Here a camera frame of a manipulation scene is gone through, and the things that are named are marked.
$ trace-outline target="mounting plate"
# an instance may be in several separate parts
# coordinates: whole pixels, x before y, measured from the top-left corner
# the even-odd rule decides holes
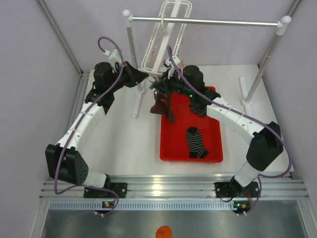
[[[215,191],[217,198],[231,198],[232,189],[230,188],[230,182],[215,182]],[[244,188],[244,193],[239,197],[248,197],[248,192],[250,192],[251,197],[258,197],[259,187],[257,182],[251,182],[248,186]]]
[[[126,182],[112,182],[110,190],[116,192],[119,198],[125,198],[127,195],[128,184]],[[114,198],[110,192],[86,188],[84,198]]]

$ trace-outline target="horizontal metal rod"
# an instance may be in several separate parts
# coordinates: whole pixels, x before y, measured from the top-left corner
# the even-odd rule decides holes
[[[138,17],[133,16],[132,21],[161,22],[160,17]],[[220,20],[199,20],[188,18],[163,18],[167,23],[184,23],[184,24],[205,24],[205,25],[229,25],[229,26],[274,26],[278,23],[274,22],[253,22],[253,21],[220,21]]]

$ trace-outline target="gray wall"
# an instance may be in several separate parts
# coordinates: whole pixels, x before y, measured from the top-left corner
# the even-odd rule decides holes
[[[137,16],[158,16],[163,0],[46,0],[57,23],[84,69],[106,58],[97,47],[105,35],[115,40],[130,60],[122,11]],[[277,22],[293,0],[191,0],[191,18]],[[154,23],[133,23],[138,62],[141,63]],[[186,64],[251,64],[258,62],[274,34],[274,28],[189,25],[181,55]],[[104,47],[113,49],[110,43]]]
[[[0,232],[26,237],[78,74],[34,0],[0,7]]]
[[[280,42],[264,83],[295,171],[304,179],[317,211],[317,1],[303,0]]]

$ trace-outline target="metal grate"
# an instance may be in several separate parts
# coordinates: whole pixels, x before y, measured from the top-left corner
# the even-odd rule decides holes
[[[103,201],[52,201],[51,210],[109,210]],[[120,201],[119,211],[235,210],[233,202],[219,201]]]

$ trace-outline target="gray floor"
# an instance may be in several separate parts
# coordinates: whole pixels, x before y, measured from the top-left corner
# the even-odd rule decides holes
[[[231,211],[117,211],[68,222],[82,213],[49,211],[42,238],[155,238],[160,226],[169,226],[173,238],[307,237],[295,202],[260,202],[247,217]]]

